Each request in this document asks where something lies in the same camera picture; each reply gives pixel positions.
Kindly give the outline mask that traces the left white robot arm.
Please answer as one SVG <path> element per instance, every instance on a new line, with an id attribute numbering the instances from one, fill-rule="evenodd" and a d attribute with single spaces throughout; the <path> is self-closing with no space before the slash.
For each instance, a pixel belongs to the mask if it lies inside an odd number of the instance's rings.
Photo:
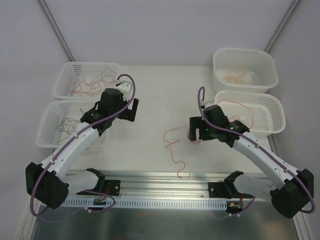
<path id="1" fill-rule="evenodd" d="M 134 122 L 139 99 L 129 100 L 115 88 L 107 88 L 93 108 L 83 114 L 76 130 L 66 142 L 41 163 L 31 162 L 25 169 L 26 191 L 31 203 L 38 200 L 48 208 L 57 209 L 69 195 L 106 192 L 105 175 L 94 168 L 67 176 L 77 158 L 112 126 L 116 119 Z"/>

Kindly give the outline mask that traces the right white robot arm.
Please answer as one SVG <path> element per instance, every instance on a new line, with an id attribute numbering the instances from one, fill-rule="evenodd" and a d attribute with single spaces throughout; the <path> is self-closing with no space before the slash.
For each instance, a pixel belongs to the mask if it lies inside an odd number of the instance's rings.
<path id="1" fill-rule="evenodd" d="M 234 171 L 219 189 L 222 197 L 251 195 L 270 202 L 289 219 L 298 212 L 311 214 L 315 211 L 314 175 L 308 169 L 299 170 L 265 149 L 246 125 L 238 120 L 229 121 L 220 106 L 201 106 L 199 110 L 200 116 L 189 119 L 190 141 L 219 140 L 247 157 L 267 176 L 267 179 L 260 179 Z"/>

